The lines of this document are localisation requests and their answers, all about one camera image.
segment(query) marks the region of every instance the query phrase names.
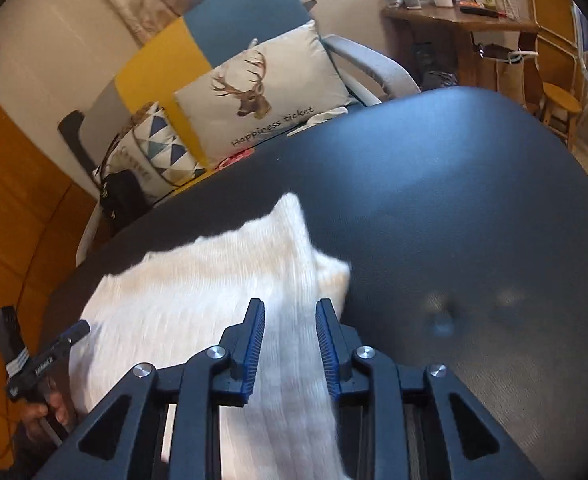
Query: white chair leg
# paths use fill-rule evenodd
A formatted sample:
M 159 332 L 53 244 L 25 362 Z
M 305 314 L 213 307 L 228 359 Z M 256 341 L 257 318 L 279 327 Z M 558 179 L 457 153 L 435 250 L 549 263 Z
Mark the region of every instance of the white chair leg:
M 587 115 L 588 115 L 588 103 L 585 105 L 585 108 L 583 108 L 583 111 L 581 112 L 581 115 L 578 118 L 578 122 L 576 123 L 576 129 L 581 127 L 581 124 L 583 124 L 583 121 L 585 120 Z
M 87 253 L 89 252 L 91 243 L 96 236 L 98 223 L 100 222 L 101 217 L 102 207 L 100 207 L 100 202 L 97 202 L 96 207 L 94 208 L 94 211 L 91 212 L 90 219 L 85 226 L 85 231 L 82 233 L 80 243 L 78 243 L 78 249 L 76 250 L 76 267 L 80 266 L 80 264 L 85 261 L 85 258 L 87 258 Z

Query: hand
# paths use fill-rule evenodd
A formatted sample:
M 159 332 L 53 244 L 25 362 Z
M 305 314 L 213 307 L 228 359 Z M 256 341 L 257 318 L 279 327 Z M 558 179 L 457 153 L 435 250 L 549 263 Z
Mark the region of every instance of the hand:
M 62 398 L 61 393 L 56 389 L 56 383 L 49 380 L 50 393 L 48 395 L 49 405 L 56 413 L 56 420 L 63 426 L 67 426 L 70 421 L 70 413 L 67 405 Z M 48 442 L 49 436 L 45 433 L 42 426 L 40 426 L 40 419 L 45 417 L 48 413 L 48 407 L 45 404 L 25 404 L 20 418 L 25 427 L 27 436 L 32 442 L 43 443 Z

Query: metal screw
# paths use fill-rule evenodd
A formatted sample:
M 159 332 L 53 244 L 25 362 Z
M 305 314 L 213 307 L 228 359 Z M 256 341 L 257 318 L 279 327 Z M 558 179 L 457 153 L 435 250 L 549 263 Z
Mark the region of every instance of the metal screw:
M 429 365 L 429 373 L 434 377 L 445 377 L 445 373 L 447 373 L 448 368 L 445 365 L 437 364 L 437 365 Z
M 372 359 L 376 355 L 376 350 L 371 346 L 359 346 L 356 349 L 356 355 L 361 359 Z
M 153 369 L 154 367 L 149 363 L 140 363 L 134 366 L 132 372 L 136 377 L 147 377 Z
M 210 359 L 222 359 L 223 357 L 225 357 L 226 353 L 227 350 L 225 350 L 221 346 L 210 346 L 207 349 L 207 357 L 209 357 Z

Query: wooden desk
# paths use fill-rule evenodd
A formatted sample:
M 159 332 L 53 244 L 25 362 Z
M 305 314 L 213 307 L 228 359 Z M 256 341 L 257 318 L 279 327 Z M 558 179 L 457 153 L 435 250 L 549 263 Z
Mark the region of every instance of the wooden desk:
M 458 7 L 446 9 L 435 6 L 424 7 L 421 10 L 388 7 L 383 9 L 382 14 L 392 22 L 407 22 L 410 28 L 420 25 L 446 27 L 453 37 L 458 61 L 458 82 L 462 86 L 477 86 L 476 71 L 480 58 L 474 47 L 472 32 L 520 32 L 519 48 L 536 50 L 536 35 L 539 27 L 532 20 L 515 22 L 507 18 L 467 14 L 460 12 Z

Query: wooden cabinet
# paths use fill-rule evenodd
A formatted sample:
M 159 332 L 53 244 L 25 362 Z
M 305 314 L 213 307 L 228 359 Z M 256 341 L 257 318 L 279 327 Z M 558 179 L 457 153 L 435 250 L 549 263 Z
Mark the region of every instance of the wooden cabinet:
M 14 304 L 36 352 L 48 295 L 75 267 L 75 251 L 95 201 L 40 152 L 0 107 L 0 307 Z M 3 390 L 0 358 L 0 467 L 13 461 L 19 408 Z

